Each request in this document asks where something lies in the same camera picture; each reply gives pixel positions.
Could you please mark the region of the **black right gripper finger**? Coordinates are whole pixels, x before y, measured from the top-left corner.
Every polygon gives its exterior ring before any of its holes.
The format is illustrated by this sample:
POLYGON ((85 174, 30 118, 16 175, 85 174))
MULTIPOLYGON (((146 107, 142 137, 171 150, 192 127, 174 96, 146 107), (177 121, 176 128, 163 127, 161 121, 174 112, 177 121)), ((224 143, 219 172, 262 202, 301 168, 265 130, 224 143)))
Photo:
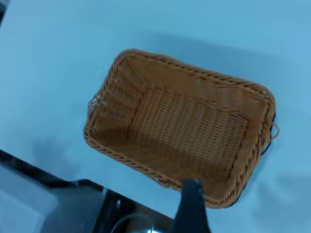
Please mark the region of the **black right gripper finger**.
POLYGON ((173 233, 211 232, 203 194, 202 184, 198 179, 184 180, 181 201, 172 223, 173 233))

